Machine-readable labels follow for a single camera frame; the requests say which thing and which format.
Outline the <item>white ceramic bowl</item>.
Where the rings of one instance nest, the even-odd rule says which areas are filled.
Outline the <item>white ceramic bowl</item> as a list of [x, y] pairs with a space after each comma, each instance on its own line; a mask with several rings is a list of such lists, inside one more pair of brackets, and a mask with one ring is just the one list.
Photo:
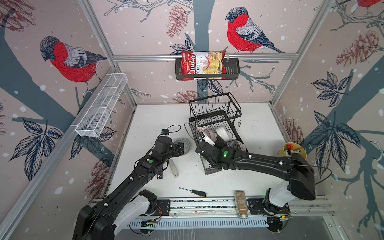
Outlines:
[[218, 137], [221, 137], [225, 142], [228, 142], [231, 140], [229, 133], [224, 127], [219, 127], [216, 129]]

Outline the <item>white maroon sunburst bowl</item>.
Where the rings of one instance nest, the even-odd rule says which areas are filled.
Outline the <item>white maroon sunburst bowl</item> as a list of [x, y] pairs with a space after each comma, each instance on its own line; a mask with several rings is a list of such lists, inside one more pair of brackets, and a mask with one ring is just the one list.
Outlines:
[[243, 143], [239, 142], [239, 141], [232, 141], [231, 142], [231, 146], [233, 148], [236, 148], [237, 150], [240, 150], [240, 151], [244, 151], [244, 152], [247, 151], [246, 146]]

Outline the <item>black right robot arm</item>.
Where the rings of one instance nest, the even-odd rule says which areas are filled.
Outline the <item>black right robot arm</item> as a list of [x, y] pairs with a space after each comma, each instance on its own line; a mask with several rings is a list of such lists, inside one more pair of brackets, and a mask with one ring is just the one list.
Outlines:
[[290, 157], [272, 157], [237, 150], [232, 147], [218, 148], [209, 143], [199, 143], [196, 153], [215, 169], [249, 170], [275, 176], [288, 182], [288, 191], [296, 198], [313, 201], [315, 172], [299, 154]]

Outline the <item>white red patterned bowl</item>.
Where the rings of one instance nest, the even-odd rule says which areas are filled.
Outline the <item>white red patterned bowl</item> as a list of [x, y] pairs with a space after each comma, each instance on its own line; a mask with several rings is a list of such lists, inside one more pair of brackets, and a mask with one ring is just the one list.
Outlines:
[[204, 132], [205, 132], [206, 130], [208, 130], [209, 127], [208, 127], [208, 126], [199, 127], [198, 125], [195, 125], [195, 129], [196, 129], [196, 132], [197, 132], [200, 136], [204, 136], [204, 135], [205, 135]]

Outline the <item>green geometric pattern bowl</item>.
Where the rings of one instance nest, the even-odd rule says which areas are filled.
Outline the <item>green geometric pattern bowl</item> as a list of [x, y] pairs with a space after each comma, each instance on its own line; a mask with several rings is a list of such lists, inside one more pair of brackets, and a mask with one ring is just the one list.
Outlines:
[[174, 143], [179, 148], [180, 156], [187, 154], [192, 148], [192, 144], [187, 138], [178, 138], [174, 141]]

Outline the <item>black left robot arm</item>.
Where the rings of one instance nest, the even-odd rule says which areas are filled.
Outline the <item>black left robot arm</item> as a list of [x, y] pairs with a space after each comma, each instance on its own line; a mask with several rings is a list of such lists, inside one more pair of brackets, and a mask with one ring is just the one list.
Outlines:
[[131, 174], [95, 206], [84, 206], [78, 214], [74, 240], [113, 240], [135, 218], [152, 214], [157, 196], [143, 190], [153, 177], [163, 172], [164, 163], [184, 155], [184, 143], [160, 136], [154, 148], [138, 160]]

